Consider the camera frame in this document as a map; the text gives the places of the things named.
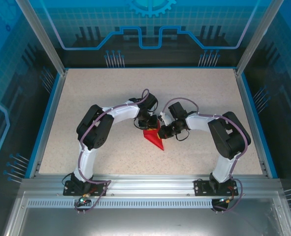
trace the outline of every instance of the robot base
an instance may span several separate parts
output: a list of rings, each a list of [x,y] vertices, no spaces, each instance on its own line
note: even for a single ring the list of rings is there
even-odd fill
[[[232,196],[231,189],[233,189],[233,195],[235,197],[238,196],[238,189],[234,180],[229,179],[224,183],[220,183],[216,191],[211,187],[209,180],[198,179],[194,181],[195,196]]]
[[[71,175],[71,180],[65,182],[65,187],[63,190],[64,196],[83,196],[84,194],[89,193],[91,196],[100,196],[103,188],[106,184],[93,184],[88,182],[82,182],[78,180],[74,173]]]

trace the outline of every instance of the vent slot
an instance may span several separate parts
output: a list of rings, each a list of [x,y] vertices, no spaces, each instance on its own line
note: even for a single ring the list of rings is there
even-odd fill
[[[96,201],[80,208],[89,208]],[[77,199],[32,199],[29,208],[74,208]],[[101,199],[96,208],[212,208],[211,199]]]

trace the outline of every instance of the speckled tabletop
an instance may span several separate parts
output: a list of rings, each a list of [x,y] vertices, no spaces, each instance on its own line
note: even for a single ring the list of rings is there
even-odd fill
[[[40,174],[73,172],[79,154],[76,127],[88,109],[115,106],[141,97],[148,88],[159,100],[158,113],[174,97],[194,100],[201,113],[234,112],[250,133],[232,69],[70,69],[53,121]],[[195,106],[180,101],[193,111]],[[191,131],[183,142],[163,140],[165,151],[143,138],[133,120],[115,124],[95,160],[95,174],[190,175],[209,174],[218,152],[210,133]],[[255,146],[238,161],[236,174],[262,174]]]

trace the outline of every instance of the red cone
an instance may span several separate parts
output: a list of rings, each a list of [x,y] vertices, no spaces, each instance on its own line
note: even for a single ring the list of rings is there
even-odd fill
[[[160,122],[158,121],[158,128],[157,129],[150,129],[150,130],[143,130],[144,137],[153,143],[154,145],[158,146],[160,149],[164,151],[164,146],[162,140],[159,138],[158,131],[160,130]]]

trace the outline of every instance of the metal floor panel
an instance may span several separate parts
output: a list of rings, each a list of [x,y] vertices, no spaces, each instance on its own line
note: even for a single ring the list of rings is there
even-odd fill
[[[210,209],[28,208],[20,236],[279,236],[270,200],[244,200],[232,213]]]

